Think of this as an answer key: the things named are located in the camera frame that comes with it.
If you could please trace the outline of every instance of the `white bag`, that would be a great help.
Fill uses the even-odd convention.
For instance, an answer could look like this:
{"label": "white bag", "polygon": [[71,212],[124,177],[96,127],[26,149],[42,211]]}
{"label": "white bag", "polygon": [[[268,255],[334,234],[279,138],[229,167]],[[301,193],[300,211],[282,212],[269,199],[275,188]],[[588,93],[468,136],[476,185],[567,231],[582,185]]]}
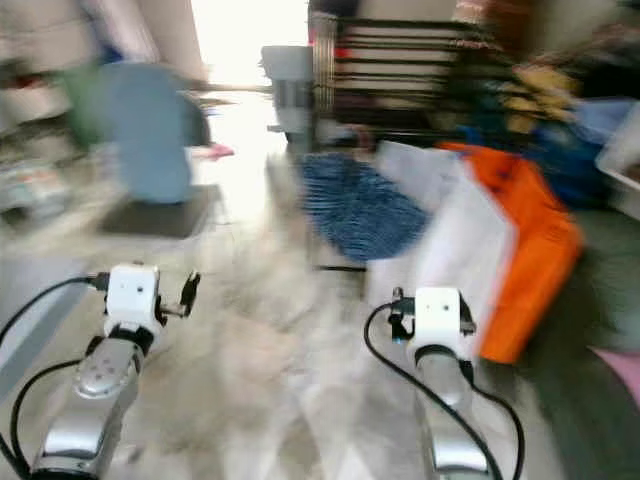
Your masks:
{"label": "white bag", "polygon": [[466,339],[473,356],[511,263],[517,230],[455,152],[385,142],[376,160],[379,172],[433,218],[409,251],[367,262],[367,302],[389,302],[398,286],[407,296],[422,286],[458,288],[478,326]]}

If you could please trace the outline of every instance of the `robotic arm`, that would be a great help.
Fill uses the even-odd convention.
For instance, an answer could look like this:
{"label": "robotic arm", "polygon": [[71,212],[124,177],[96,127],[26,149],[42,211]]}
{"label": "robotic arm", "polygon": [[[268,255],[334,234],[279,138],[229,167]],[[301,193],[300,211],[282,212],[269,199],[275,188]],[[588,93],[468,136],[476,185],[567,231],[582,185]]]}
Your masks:
{"label": "robotic arm", "polygon": [[[430,390],[450,410],[446,411],[422,393],[416,396],[425,464],[429,470],[427,478],[449,478],[447,475],[454,473],[473,478],[502,478],[501,471],[509,470],[514,470],[513,478],[520,478],[524,457],[522,426],[506,402],[473,383],[468,337],[475,334],[476,325],[460,292],[456,288],[423,287],[417,289],[415,298],[409,298],[397,288],[390,308],[388,322],[392,338],[405,344],[407,358],[415,372],[413,380],[417,384],[412,383],[421,387],[428,385],[421,390]],[[374,354],[400,373],[399,367],[389,365],[388,359],[381,359],[378,352],[374,351]],[[510,461],[514,448],[509,435],[506,439],[497,438],[493,429],[489,429],[491,435],[484,433],[484,415],[478,415],[478,409],[472,409],[474,393],[497,402],[511,416],[518,433],[515,469]],[[456,415],[458,421],[453,421],[452,415]],[[461,427],[461,422],[476,433],[476,438]],[[487,436],[492,437],[493,453],[487,450]]]}
{"label": "robotic arm", "polygon": [[167,315],[188,316],[199,274],[192,274],[180,303],[158,295],[155,267],[123,264],[106,282],[104,337],[94,338],[78,365],[64,407],[55,418],[31,469],[34,480],[97,480],[111,463],[122,419],[136,398],[145,356],[157,344]]}

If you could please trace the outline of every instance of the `floor mat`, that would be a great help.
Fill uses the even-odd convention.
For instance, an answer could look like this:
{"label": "floor mat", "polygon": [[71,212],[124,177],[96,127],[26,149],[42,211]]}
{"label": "floor mat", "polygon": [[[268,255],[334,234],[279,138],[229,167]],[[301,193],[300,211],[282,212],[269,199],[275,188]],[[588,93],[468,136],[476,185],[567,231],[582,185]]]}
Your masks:
{"label": "floor mat", "polygon": [[99,228],[120,235],[187,238],[198,233],[212,213],[218,190],[217,185],[194,187],[189,201],[169,205],[125,198],[107,213]]}

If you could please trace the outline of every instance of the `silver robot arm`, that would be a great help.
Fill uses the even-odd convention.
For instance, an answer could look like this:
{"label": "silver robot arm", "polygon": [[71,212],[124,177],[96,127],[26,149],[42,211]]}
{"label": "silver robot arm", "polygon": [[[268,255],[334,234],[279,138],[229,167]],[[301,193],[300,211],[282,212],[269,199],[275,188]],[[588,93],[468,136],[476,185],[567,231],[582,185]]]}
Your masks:
{"label": "silver robot arm", "polygon": [[[465,337],[476,326],[469,308],[456,288],[424,287],[415,298],[394,291],[389,323],[393,339],[406,342],[406,353],[416,376],[428,385],[464,420],[480,431],[472,414],[471,386],[464,378],[460,361],[468,361]],[[425,452],[427,478],[464,472],[474,478],[490,478],[487,459],[478,445],[440,407],[422,394],[416,396],[418,418]]]}
{"label": "silver robot arm", "polygon": [[66,402],[52,422],[31,470],[34,480],[97,480],[108,469],[127,409],[138,392],[144,357],[153,349],[166,315],[187,316],[200,276],[192,275],[180,303],[164,307],[159,272],[118,265],[109,275],[105,337],[94,339],[78,365]]}

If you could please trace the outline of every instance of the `doorway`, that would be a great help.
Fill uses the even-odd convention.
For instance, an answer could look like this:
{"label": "doorway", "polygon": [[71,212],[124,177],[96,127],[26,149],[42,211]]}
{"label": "doorway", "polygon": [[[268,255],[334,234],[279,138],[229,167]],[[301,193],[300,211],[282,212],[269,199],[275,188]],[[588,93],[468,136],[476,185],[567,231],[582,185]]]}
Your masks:
{"label": "doorway", "polygon": [[265,45],[306,45],[308,0],[191,0],[209,84],[270,85],[260,67]]}

